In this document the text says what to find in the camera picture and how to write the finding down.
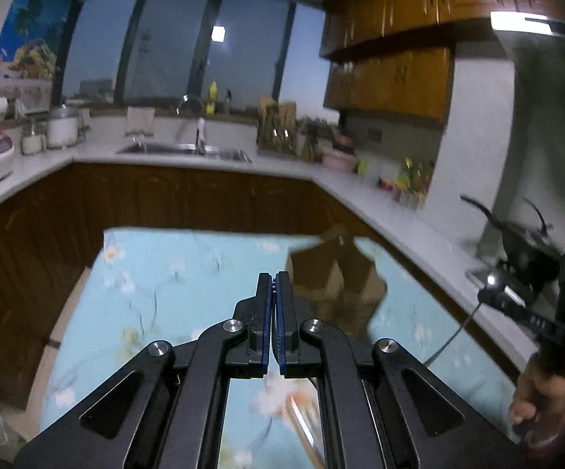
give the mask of electrical outlet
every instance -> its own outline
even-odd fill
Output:
[[[382,131],[380,129],[367,129],[367,140],[380,144],[382,142]]]

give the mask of kitchen sink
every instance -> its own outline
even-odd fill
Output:
[[[134,155],[179,155],[219,161],[252,162],[243,150],[205,146],[203,153],[198,153],[195,144],[162,144],[140,141],[119,150],[117,153]]]

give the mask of wall mural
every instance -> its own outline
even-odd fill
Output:
[[[56,55],[74,0],[13,0],[0,33],[0,97],[50,108]]]

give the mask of yellow bottle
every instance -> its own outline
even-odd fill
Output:
[[[208,86],[208,104],[206,105],[206,114],[215,113],[215,102],[217,100],[217,83],[213,80]]]

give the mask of blue floral tablecloth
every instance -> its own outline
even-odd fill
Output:
[[[260,272],[283,270],[290,249],[317,238],[200,231],[111,229],[63,337],[44,397],[41,430],[154,340],[181,344],[230,318],[236,302],[255,294]],[[368,327],[372,341],[399,341],[423,360],[457,322],[383,248],[356,238],[375,261],[388,293]],[[502,431],[515,390],[465,332],[430,367]],[[270,358],[265,379],[230,384],[221,468],[312,468],[289,404],[319,424],[317,395],[306,379],[283,379]]]

